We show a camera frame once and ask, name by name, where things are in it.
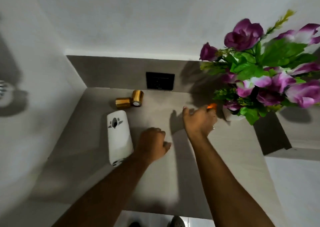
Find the forearm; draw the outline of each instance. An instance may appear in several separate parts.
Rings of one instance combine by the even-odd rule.
[[[112,227],[148,165],[131,155],[78,199],[53,227]]]
[[[201,181],[217,227],[274,227],[269,217],[234,178],[209,140],[190,136]]]

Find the countertop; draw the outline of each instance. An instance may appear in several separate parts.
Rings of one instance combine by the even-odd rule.
[[[150,165],[125,210],[212,219],[182,124],[182,107],[194,108],[194,96],[144,93],[142,107],[125,109],[133,143],[144,129],[157,127],[166,131],[165,140],[173,142],[173,147]],[[113,169],[108,160],[106,115],[116,110],[115,98],[131,94],[127,89],[86,89],[38,178],[32,199],[73,203]],[[254,128],[246,120],[218,119],[209,140],[276,226],[286,226]]]

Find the gray tile backsplash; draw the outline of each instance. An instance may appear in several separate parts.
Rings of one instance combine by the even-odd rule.
[[[67,56],[87,87],[147,89],[146,72],[175,74],[174,92],[211,95],[217,77],[200,70],[198,61]]]

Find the hand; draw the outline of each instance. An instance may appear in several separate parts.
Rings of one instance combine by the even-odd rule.
[[[160,128],[148,128],[143,131],[139,143],[133,155],[151,164],[164,156],[171,147],[171,143],[165,142],[166,132]]]
[[[196,110],[192,115],[189,108],[183,107],[182,114],[184,128],[189,138],[192,136],[207,137],[217,122],[216,110],[207,110],[207,106]]]

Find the wall socket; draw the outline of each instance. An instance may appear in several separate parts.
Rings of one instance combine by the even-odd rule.
[[[174,89],[174,74],[146,72],[148,89],[172,91]]]

